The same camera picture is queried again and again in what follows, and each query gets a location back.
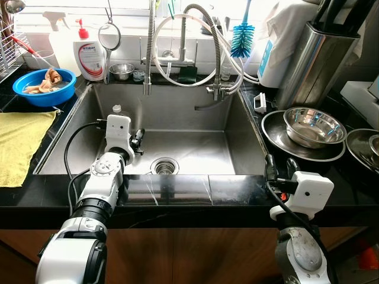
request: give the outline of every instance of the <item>black countertop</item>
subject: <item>black countertop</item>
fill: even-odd
[[[25,70],[15,72],[0,86],[0,111],[37,112],[53,108],[31,106],[12,91],[13,82]],[[76,94],[88,83],[78,78]],[[243,85],[241,89],[251,117],[260,131],[263,115],[254,113],[253,97],[264,91],[270,100],[276,90]],[[67,175],[34,175],[47,146],[74,106],[77,96],[57,106],[62,112],[43,138],[33,156],[27,178],[20,188],[0,188],[0,228],[44,229],[59,228],[68,218]],[[343,103],[338,94],[331,94],[323,110],[332,113],[349,128],[363,128],[364,120]],[[265,146],[277,161],[281,175],[285,174],[288,155],[276,149],[262,135]],[[367,226],[379,224],[378,179],[359,169],[349,153],[330,163],[296,159],[302,170],[319,172],[335,184],[325,209],[316,214],[314,222],[321,227]],[[133,175],[129,179],[129,198],[119,200],[109,228],[146,227],[276,227],[269,217],[274,203],[267,198],[257,175]],[[86,177],[79,180],[83,185]]]

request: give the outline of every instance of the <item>stainless steel sink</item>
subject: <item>stainless steel sink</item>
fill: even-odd
[[[141,85],[89,85],[58,132],[35,174],[65,174],[63,152],[80,126],[106,119],[120,104],[132,129],[146,130],[143,156],[126,167],[128,174],[177,173],[179,175],[262,175],[264,153],[239,93],[205,111],[195,106],[213,104],[205,88],[153,86],[151,96]],[[105,132],[82,130],[73,140],[68,161],[72,173],[88,168],[104,151]]]

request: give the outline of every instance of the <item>white cloth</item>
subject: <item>white cloth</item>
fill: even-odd
[[[304,25],[313,19],[317,8],[318,5],[304,2],[303,0],[277,1],[272,7],[260,32],[260,38],[258,38],[270,38],[275,41],[268,63],[269,67],[273,68],[277,66],[294,53]],[[350,10],[350,8],[341,9],[334,22],[342,24]],[[358,31],[361,38],[355,46],[347,64],[352,64],[361,57],[364,31],[365,23],[363,23]]]

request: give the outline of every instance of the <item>dish rack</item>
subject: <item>dish rack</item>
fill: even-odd
[[[11,35],[29,45],[26,34],[20,31],[15,31],[14,28],[14,23],[5,28],[0,28],[0,83],[23,64],[23,62],[17,63],[16,61],[26,52],[26,50],[12,40]]]

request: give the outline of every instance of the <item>kitchen faucet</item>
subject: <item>kitchen faucet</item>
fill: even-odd
[[[151,94],[151,65],[152,65],[152,49],[153,46],[153,37],[155,33],[155,0],[150,0],[150,12],[149,12],[149,29],[147,34],[147,50],[146,57],[141,59],[141,62],[146,65],[144,73],[144,82],[143,82],[143,94]],[[211,33],[214,40],[214,46],[216,48],[216,74],[214,77],[213,85],[207,87],[207,92],[213,94],[213,99],[215,101],[223,101],[224,97],[227,94],[227,88],[221,86],[221,77],[220,77],[220,66],[221,66],[221,51],[220,51],[220,42],[217,36],[216,27],[214,25],[212,17],[209,13],[198,4],[189,4],[183,11],[184,14],[187,14],[190,9],[199,10],[207,19],[207,23],[211,28]],[[162,64],[171,63],[172,67],[184,67],[184,66],[194,66],[195,62],[185,58],[185,27],[186,27],[186,18],[182,19],[181,27],[181,39],[180,39],[180,49],[179,49],[179,58],[174,57],[158,57],[159,62]]]

